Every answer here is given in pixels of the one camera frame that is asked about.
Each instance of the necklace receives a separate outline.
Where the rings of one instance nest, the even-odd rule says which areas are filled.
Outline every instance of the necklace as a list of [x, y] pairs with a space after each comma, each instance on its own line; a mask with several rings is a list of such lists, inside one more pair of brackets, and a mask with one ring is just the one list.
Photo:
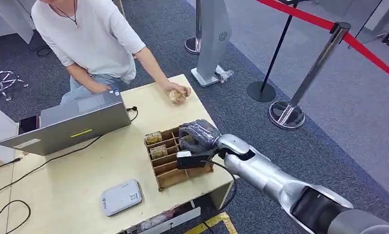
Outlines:
[[76, 0], [73, 0], [73, 3], [74, 3], [74, 19], [72, 19], [71, 17], [69, 17], [66, 13], [64, 13], [63, 11], [61, 11], [57, 6], [55, 6], [60, 12], [62, 12], [66, 17], [68, 17], [72, 22], [74, 22], [76, 24], [76, 28], [79, 29], [80, 26], [78, 25], [77, 23], [77, 8], [76, 8]]

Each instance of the stanchion post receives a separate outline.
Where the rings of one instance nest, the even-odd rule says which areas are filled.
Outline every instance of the stanchion post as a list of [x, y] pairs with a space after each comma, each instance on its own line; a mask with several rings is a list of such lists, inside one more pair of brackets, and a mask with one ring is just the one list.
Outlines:
[[[298, 1], [293, 3], [293, 8], [298, 6]], [[247, 92], [248, 95], [255, 101], [259, 102], [269, 102], [272, 101], [276, 96], [276, 91], [272, 85], [268, 84], [268, 78], [271, 74], [275, 60], [278, 57], [279, 50], [284, 41], [286, 32], [288, 31], [289, 25], [291, 24], [292, 16], [289, 15], [286, 21], [284, 30], [282, 31], [281, 38], [279, 39], [278, 45], [276, 46], [275, 53], [273, 54], [271, 63], [269, 65], [268, 71], [266, 72], [265, 79], [263, 81], [255, 81], [248, 85]]]
[[305, 121], [305, 113], [298, 106], [299, 101], [315, 80], [317, 74], [334, 51], [336, 45], [341, 42], [343, 36], [349, 31], [351, 25], [345, 22], [337, 22], [331, 29], [332, 36], [318, 59], [313, 64], [302, 84], [299, 86], [290, 102], [277, 101], [269, 108], [269, 118], [278, 127], [293, 130], [300, 127]]
[[194, 55], [200, 54], [202, 43], [201, 0], [196, 0], [196, 36], [187, 39], [184, 43], [186, 50]]

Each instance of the jeans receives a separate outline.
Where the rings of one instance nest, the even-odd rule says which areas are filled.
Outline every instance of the jeans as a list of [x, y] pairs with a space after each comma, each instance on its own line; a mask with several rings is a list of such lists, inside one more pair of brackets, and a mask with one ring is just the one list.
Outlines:
[[[115, 78], [110, 75], [90, 75], [91, 79], [95, 82], [109, 86], [112, 90], [119, 89], [120, 83], [124, 83], [122, 79]], [[70, 89], [71, 91], [64, 94], [61, 99], [61, 104], [69, 101], [74, 101], [82, 98], [87, 98], [93, 95], [84, 85], [81, 85], [73, 77], [70, 77]]]

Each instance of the cardboard compartment organizer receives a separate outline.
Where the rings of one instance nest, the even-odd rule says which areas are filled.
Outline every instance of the cardboard compartment organizer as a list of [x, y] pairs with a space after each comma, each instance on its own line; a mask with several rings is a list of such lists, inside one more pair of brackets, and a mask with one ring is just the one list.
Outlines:
[[179, 170], [177, 168], [176, 153], [184, 150], [179, 145], [179, 128], [173, 128], [159, 133], [161, 134], [162, 141], [154, 144], [147, 144], [147, 141], [144, 141], [156, 176], [159, 191], [188, 180], [191, 177], [213, 172], [213, 164], [209, 163], [201, 168]]

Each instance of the silver robotic arm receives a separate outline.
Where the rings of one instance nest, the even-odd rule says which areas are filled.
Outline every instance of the silver robotic arm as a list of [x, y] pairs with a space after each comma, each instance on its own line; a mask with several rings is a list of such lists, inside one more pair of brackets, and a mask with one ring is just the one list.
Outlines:
[[389, 234], [389, 223], [353, 209], [349, 201], [324, 186], [285, 173], [240, 138], [224, 134], [215, 145], [225, 167], [278, 203], [303, 233]]
[[253, 146], [232, 134], [221, 135], [204, 119], [182, 124], [177, 153], [179, 169], [203, 167], [216, 151], [238, 175], [278, 203], [303, 233], [389, 234], [389, 223], [364, 211], [321, 185], [301, 181], [282, 171]]

